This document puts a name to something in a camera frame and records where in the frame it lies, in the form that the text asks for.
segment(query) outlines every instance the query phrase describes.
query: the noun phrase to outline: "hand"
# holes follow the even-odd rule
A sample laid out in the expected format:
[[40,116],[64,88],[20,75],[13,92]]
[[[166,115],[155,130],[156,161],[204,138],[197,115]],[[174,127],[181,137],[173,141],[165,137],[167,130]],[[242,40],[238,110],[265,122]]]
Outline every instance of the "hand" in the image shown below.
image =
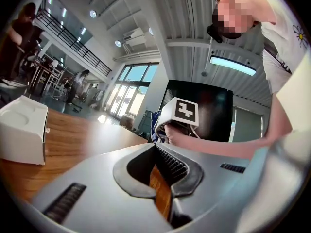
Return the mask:
[[167,138],[169,139],[169,143],[179,146],[182,138],[185,136],[182,134],[177,128],[173,127],[170,124],[164,125],[164,130]]

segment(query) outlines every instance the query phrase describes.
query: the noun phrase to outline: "white t-shirt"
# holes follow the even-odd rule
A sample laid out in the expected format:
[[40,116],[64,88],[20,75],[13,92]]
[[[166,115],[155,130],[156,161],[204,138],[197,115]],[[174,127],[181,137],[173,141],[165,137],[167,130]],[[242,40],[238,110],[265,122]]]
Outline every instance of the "white t-shirt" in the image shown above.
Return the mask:
[[261,23],[263,36],[272,41],[279,54],[276,60],[266,50],[263,51],[263,67],[271,93],[278,92],[290,78],[282,67],[282,61],[294,73],[310,46],[298,20],[284,0],[267,0],[276,15],[276,24]]

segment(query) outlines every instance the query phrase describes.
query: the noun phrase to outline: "desk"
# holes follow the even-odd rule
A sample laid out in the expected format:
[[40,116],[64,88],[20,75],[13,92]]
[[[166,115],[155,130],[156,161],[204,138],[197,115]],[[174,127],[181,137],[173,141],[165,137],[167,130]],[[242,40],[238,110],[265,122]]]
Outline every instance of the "desk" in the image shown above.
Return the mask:
[[38,66],[38,69],[37,71],[35,72],[34,74],[34,77],[33,77],[33,80],[32,80],[32,83],[30,84],[30,93],[33,94],[39,81],[40,81],[40,78],[43,74],[43,72],[47,72],[48,73],[48,76],[47,78],[45,79],[45,82],[43,84],[43,87],[41,89],[41,92],[40,92],[40,96],[43,95],[43,92],[48,84],[48,81],[50,79],[51,76],[54,76],[54,73],[52,71],[50,71],[49,69],[47,69],[45,66],[41,65],[40,63],[38,63],[37,61],[31,61],[32,63],[34,63],[35,65]]
[[[90,156],[147,142],[122,126],[90,122],[52,109],[49,109],[47,127],[50,133],[46,134],[45,166],[0,159],[1,175],[8,188],[28,201],[44,185]],[[170,189],[156,168],[150,181],[152,188],[161,189],[156,204],[167,216]]]

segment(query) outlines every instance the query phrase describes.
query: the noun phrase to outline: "large window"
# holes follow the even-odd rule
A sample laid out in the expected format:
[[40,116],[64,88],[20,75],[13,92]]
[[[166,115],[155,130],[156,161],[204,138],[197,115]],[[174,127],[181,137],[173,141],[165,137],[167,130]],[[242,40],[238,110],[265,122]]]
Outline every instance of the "large window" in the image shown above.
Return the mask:
[[120,119],[124,114],[138,114],[157,66],[147,63],[124,67],[106,104],[112,116]]

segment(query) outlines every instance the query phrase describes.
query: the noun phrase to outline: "air conditioner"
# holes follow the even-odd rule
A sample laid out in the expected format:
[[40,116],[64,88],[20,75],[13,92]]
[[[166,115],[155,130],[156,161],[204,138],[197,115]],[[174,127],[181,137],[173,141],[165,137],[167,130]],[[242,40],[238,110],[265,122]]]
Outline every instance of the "air conditioner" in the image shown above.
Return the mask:
[[141,28],[134,29],[126,34],[124,34],[124,41],[126,44],[132,46],[136,46],[139,44],[146,43],[146,38],[144,36],[144,32]]

